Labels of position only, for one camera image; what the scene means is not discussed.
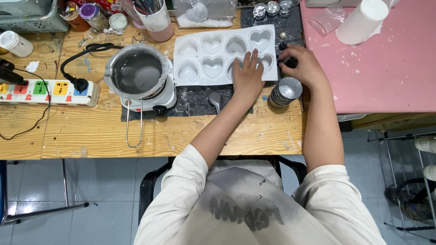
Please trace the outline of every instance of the pink table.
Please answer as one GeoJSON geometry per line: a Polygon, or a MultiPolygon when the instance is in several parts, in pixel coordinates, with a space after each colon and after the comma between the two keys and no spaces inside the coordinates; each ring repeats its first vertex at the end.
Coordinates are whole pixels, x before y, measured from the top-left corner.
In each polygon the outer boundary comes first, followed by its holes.
{"type": "Polygon", "coordinates": [[[322,8],[304,0],[300,7],[306,46],[330,79],[337,113],[436,112],[436,0],[401,0],[381,34],[353,47],[309,25],[322,8]]]}

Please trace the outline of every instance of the white long-sleeve shirt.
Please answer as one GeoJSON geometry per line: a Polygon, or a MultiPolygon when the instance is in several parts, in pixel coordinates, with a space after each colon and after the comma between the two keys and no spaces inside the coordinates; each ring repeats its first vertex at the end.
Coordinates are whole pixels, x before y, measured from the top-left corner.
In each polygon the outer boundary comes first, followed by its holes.
{"type": "Polygon", "coordinates": [[[267,161],[216,162],[188,145],[162,179],[134,245],[385,245],[345,166],[321,166],[288,196],[267,161]]]}

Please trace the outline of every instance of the gray spoon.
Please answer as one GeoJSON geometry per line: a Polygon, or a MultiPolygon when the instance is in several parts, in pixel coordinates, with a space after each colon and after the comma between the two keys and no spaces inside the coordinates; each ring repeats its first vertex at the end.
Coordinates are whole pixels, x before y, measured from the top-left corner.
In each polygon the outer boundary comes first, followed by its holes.
{"type": "Polygon", "coordinates": [[[209,93],[209,101],[215,106],[215,109],[217,110],[217,115],[221,112],[221,104],[222,104],[222,96],[220,93],[216,91],[211,91],[209,93]]]}

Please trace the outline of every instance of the power strip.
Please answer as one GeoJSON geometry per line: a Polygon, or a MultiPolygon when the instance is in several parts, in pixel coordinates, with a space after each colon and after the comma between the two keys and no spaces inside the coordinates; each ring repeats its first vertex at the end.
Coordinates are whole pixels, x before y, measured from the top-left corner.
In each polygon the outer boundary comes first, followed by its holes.
{"type": "MultiPolygon", "coordinates": [[[[0,104],[48,105],[48,94],[40,79],[28,79],[27,86],[0,83],[0,104]]],[[[85,91],[79,92],[68,80],[45,80],[51,95],[51,105],[95,106],[100,87],[89,82],[85,91]]]]}

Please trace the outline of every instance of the black power cord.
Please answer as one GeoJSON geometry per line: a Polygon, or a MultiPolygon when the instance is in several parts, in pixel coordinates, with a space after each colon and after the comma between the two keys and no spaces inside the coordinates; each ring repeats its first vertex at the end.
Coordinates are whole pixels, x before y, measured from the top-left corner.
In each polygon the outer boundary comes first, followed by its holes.
{"type": "Polygon", "coordinates": [[[5,138],[5,137],[3,137],[3,135],[0,134],[0,137],[2,137],[4,140],[11,140],[11,139],[15,138],[16,136],[18,136],[18,135],[20,135],[20,134],[27,133],[27,132],[29,132],[30,130],[34,129],[34,128],[36,127],[36,125],[37,125],[37,124],[38,124],[38,123],[39,123],[39,122],[40,122],[40,121],[45,117],[45,112],[46,112],[46,111],[50,108],[50,106],[51,106],[51,103],[50,103],[50,101],[51,101],[51,95],[50,95],[50,92],[49,92],[49,90],[48,90],[47,83],[44,81],[44,79],[43,79],[42,77],[40,77],[40,76],[38,76],[38,75],[36,75],[36,74],[30,72],[30,71],[21,70],[21,69],[18,69],[18,68],[15,68],[15,70],[19,70],[19,71],[23,71],[23,72],[30,73],[30,74],[32,74],[32,75],[34,75],[34,76],[39,77],[39,78],[42,80],[42,82],[43,82],[44,85],[45,85],[45,89],[47,90],[47,93],[48,93],[48,106],[47,106],[47,108],[44,110],[44,112],[42,113],[42,117],[41,117],[38,121],[36,121],[36,123],[35,123],[35,125],[33,125],[33,127],[31,127],[30,129],[28,129],[28,130],[26,130],[26,131],[24,131],[24,132],[18,133],[18,134],[14,135],[14,136],[12,136],[12,137],[10,137],[10,138],[5,138]]]}
{"type": "Polygon", "coordinates": [[[66,72],[64,71],[65,66],[66,66],[69,62],[71,62],[71,61],[73,61],[73,60],[79,58],[80,56],[82,56],[82,55],[84,55],[84,54],[87,54],[87,53],[89,53],[89,52],[101,52],[101,51],[109,50],[109,49],[111,49],[111,48],[122,49],[123,47],[122,47],[122,46],[116,46],[116,45],[114,45],[113,43],[105,43],[105,44],[88,44],[88,45],[85,47],[85,50],[84,50],[84,51],[82,51],[82,52],[80,52],[80,53],[78,53],[78,54],[76,54],[76,55],[73,55],[73,56],[71,56],[70,58],[66,59],[64,62],[62,62],[62,64],[61,64],[61,72],[62,72],[62,74],[64,75],[64,78],[66,78],[67,80],[69,80],[69,81],[74,85],[74,88],[75,88],[76,90],[78,90],[79,92],[84,91],[84,90],[88,87],[88,81],[87,81],[86,79],[84,79],[84,78],[74,78],[74,77],[71,76],[70,74],[66,73],[66,72]]]}

